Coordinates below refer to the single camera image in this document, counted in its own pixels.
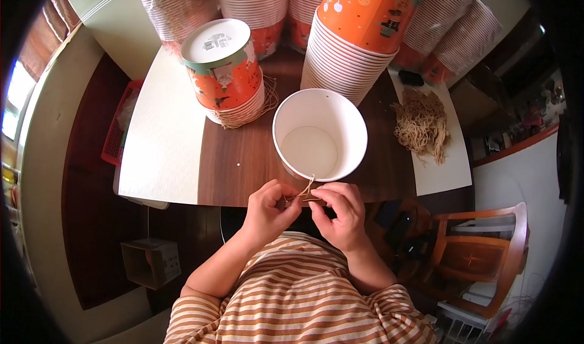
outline striped shirt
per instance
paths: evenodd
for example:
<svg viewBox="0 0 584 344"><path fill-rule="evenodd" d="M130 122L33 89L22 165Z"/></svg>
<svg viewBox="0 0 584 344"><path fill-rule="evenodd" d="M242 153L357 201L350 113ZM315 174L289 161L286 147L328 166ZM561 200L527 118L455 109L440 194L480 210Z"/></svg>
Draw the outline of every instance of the striped shirt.
<svg viewBox="0 0 584 344"><path fill-rule="evenodd" d="M246 264L220 307L195 296L172 307L165 343L434 343L404 286L362 296L342 253L285 231Z"/></svg>

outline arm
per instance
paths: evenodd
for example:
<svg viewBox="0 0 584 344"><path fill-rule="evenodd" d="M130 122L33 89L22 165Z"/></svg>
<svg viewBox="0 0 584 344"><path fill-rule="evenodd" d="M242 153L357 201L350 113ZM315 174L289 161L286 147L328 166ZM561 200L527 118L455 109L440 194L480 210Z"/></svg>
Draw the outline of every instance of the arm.
<svg viewBox="0 0 584 344"><path fill-rule="evenodd" d="M355 288L368 295L397 283L365 234L365 206L357 186L328 183L312 190L311 194L322 198L336 212L337 218L331 220L321 206L309 202L312 219L322 236L347 257L350 280Z"/></svg>
<svg viewBox="0 0 584 344"><path fill-rule="evenodd" d="M195 269L180 296L199 296L218 305L229 294L252 256L280 236L300 215L298 197L283 212L275 207L283 195L296 194L296 189L274 179L250 195L243 227Z"/></svg>

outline cardboard box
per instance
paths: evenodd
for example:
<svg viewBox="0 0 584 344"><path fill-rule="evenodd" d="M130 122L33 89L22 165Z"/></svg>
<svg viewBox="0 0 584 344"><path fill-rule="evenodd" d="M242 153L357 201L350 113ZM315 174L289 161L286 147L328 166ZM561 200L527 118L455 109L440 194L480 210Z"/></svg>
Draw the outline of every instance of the cardboard box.
<svg viewBox="0 0 584 344"><path fill-rule="evenodd" d="M121 243L129 281L149 289L159 289L180 275L178 245L160 239Z"/></svg>

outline dark wood table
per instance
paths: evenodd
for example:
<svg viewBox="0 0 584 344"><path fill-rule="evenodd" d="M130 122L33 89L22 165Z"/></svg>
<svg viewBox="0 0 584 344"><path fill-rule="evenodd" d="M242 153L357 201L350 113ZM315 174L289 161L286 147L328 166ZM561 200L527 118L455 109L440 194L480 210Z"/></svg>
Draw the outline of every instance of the dark wood table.
<svg viewBox="0 0 584 344"><path fill-rule="evenodd" d="M260 63L264 74L276 78L280 102L300 89L303 62L303 55L281 48ZM340 181L358 185L364 202L416 196L412 154L393 135L395 113L390 104L397 101L390 76L383 72L359 106L369 136L367 152L361 165ZM306 180L286 172L276 152L272 138L275 112L238 129L223 129L206 120L198 204L246 207L249 195L274 178L299 190L306 187Z"/></svg>

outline person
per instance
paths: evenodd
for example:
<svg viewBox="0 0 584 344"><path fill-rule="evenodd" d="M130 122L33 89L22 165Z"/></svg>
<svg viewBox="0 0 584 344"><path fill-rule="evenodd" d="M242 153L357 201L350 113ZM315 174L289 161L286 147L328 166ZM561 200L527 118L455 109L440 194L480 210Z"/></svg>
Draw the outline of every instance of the person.
<svg viewBox="0 0 584 344"><path fill-rule="evenodd" d="M249 197L242 228L198 267L172 307L165 343L434 343L432 326L377 255L354 184L312 190L309 202L332 245L285 231L300 215L298 190L274 179Z"/></svg>

